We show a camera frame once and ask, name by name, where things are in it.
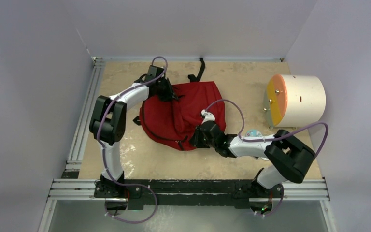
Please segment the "red backpack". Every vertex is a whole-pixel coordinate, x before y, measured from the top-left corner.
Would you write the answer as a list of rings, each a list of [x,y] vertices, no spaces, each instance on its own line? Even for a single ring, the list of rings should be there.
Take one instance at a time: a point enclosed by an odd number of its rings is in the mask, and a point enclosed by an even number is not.
[[[201,125],[201,111],[209,109],[222,131],[226,128],[225,104],[213,81],[202,82],[205,62],[199,59],[198,75],[188,75],[189,82],[172,85],[174,99],[161,101],[156,95],[156,85],[150,89],[150,97],[143,101],[139,115],[133,122],[141,126],[147,136],[177,150],[189,151],[196,147],[190,139],[197,126]]]

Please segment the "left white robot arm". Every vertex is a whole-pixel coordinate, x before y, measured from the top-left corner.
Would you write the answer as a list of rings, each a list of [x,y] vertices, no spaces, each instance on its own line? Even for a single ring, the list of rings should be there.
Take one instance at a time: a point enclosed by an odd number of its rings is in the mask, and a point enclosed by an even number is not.
[[[100,95],[95,102],[89,131],[97,140],[104,170],[97,184],[98,191],[118,198],[126,187],[140,184],[125,184],[124,171],[120,160],[120,140],[126,129],[127,111],[150,97],[150,89],[165,77],[167,68],[149,66],[131,86],[112,96]]]

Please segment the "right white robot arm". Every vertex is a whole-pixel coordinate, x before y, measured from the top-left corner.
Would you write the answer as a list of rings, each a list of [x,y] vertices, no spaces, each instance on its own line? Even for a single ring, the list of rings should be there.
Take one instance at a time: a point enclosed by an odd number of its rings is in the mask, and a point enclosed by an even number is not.
[[[259,171],[252,183],[252,191],[259,197],[285,181],[302,183],[316,157],[310,147],[283,129],[249,139],[226,134],[214,121],[207,121],[196,127],[190,142],[196,148],[213,148],[226,158],[267,158],[271,166]]]

